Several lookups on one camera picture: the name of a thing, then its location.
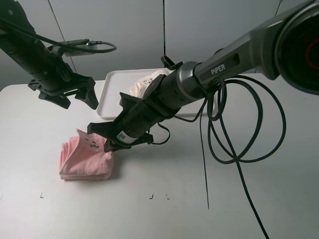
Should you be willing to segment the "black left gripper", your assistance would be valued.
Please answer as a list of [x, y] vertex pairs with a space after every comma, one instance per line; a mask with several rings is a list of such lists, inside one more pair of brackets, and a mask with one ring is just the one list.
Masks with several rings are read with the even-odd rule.
[[40, 91], [39, 99], [54, 103], [64, 109], [70, 106], [67, 96], [75, 95], [75, 99], [96, 110], [99, 102], [95, 94], [93, 78], [72, 73], [69, 80], [66, 82], [62, 78], [55, 77], [35, 79], [31, 80], [28, 87], [33, 91]]

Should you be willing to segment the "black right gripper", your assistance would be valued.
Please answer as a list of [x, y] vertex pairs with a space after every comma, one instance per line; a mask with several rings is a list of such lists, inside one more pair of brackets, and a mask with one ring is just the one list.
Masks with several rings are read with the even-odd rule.
[[131, 95], [120, 93], [121, 113], [110, 122], [90, 123], [88, 134], [98, 134], [107, 139], [104, 152], [116, 152], [130, 149], [132, 146], [151, 144], [154, 138], [148, 130], [156, 123], [174, 116], [174, 110], [150, 95], [143, 100]]

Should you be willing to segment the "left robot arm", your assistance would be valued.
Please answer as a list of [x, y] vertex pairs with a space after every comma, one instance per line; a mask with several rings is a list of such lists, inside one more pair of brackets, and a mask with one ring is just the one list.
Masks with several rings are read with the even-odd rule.
[[97, 108], [95, 81], [73, 72], [63, 61], [61, 47], [45, 47], [40, 40], [1, 23], [0, 48], [32, 77], [28, 87], [40, 92], [39, 99], [67, 109], [68, 96], [74, 95], [90, 108]]

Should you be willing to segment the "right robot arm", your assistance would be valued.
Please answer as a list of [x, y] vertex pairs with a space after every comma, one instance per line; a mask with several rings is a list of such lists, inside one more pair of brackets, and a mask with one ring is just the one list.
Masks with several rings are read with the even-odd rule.
[[179, 63], [157, 76], [142, 98], [121, 95], [122, 112], [112, 122], [91, 123], [89, 134], [107, 139], [106, 151], [151, 143], [148, 130], [198, 101], [223, 81], [251, 69], [283, 77], [294, 88], [319, 92], [319, 3], [304, 2], [249, 31], [208, 60]]

